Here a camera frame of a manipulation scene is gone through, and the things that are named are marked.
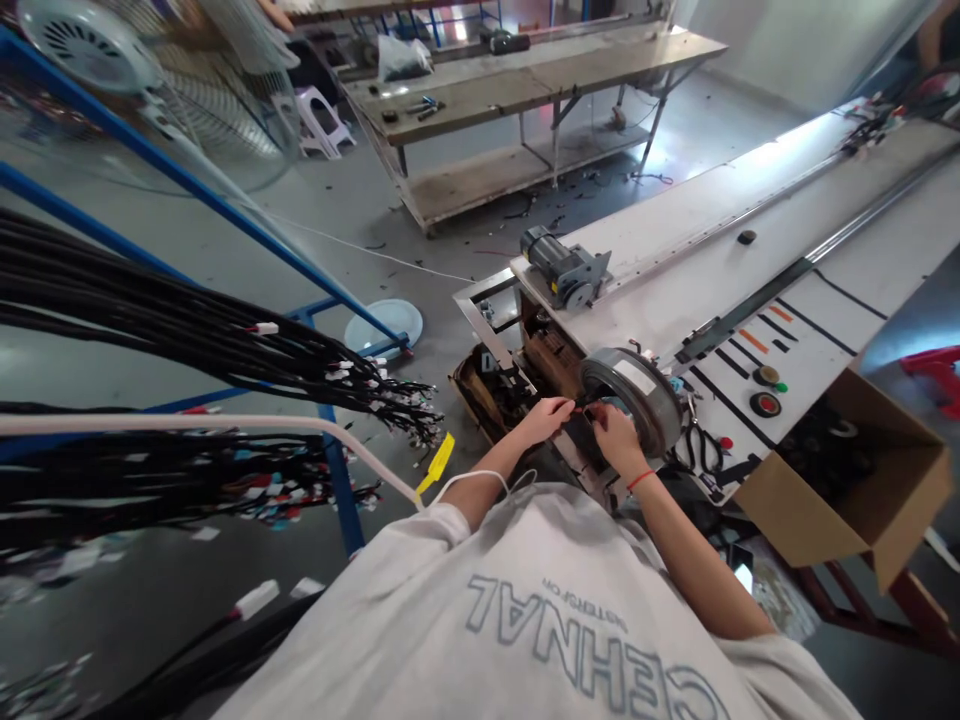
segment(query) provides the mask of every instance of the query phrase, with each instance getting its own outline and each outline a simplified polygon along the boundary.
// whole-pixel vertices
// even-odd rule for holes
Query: plastic bag
[[[430,51],[419,40],[405,43],[380,35],[380,82],[409,80],[433,72]]]

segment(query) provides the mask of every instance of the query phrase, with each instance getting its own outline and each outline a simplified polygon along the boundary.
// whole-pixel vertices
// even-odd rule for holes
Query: yellow tag
[[[450,461],[450,455],[453,453],[453,444],[455,442],[456,441],[453,439],[453,435],[447,433],[447,436],[440,444],[440,449],[437,450],[437,454],[434,455],[433,460],[430,461],[430,467],[427,470],[427,476],[417,488],[417,495],[423,495],[427,489],[437,480],[439,480],[441,475],[443,475],[443,470],[447,467],[447,463]]]

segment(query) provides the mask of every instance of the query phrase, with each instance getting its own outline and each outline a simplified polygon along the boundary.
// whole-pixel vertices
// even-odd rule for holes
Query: hand
[[[590,406],[596,421],[593,434],[607,462],[622,477],[638,475],[650,469],[640,449],[640,438],[633,420],[616,405],[595,402]]]
[[[544,398],[520,421],[510,433],[520,440],[525,447],[533,447],[537,443],[549,440],[560,429],[570,415],[576,403],[567,398]]]

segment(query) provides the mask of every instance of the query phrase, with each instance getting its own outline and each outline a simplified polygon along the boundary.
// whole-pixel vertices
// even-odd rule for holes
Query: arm
[[[573,400],[566,398],[541,400],[517,427],[474,465],[471,472],[490,470],[507,479],[517,466],[520,456],[557,432],[560,426],[570,419],[573,408]],[[449,503],[460,510],[467,519],[471,532],[476,532],[502,489],[503,485],[495,475],[467,477],[450,486],[440,502]]]
[[[293,23],[290,22],[290,18],[287,17],[287,14],[283,12],[283,10],[274,5],[270,0],[257,0],[257,3],[259,3],[260,9],[263,10],[266,16],[270,18],[270,22],[284,32],[293,32]]]
[[[633,422],[612,405],[596,404],[593,410],[597,443],[620,477],[630,483],[649,472]],[[643,519],[670,579],[709,632],[727,640],[776,633],[760,606],[656,474],[634,485],[633,495],[640,502]]]
[[[944,21],[960,7],[960,0],[943,0],[917,31],[920,69],[933,70],[940,64],[940,37]]]

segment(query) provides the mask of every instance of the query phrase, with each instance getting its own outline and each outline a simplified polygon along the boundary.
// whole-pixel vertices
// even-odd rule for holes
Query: person
[[[541,400],[478,475],[381,530],[217,720],[858,718],[683,514],[632,421],[594,409],[649,536],[566,484],[495,505],[497,474],[574,410]]]
[[[857,88],[853,97],[882,92],[893,98],[924,73],[960,59],[960,0],[940,0],[917,32],[886,65]]]

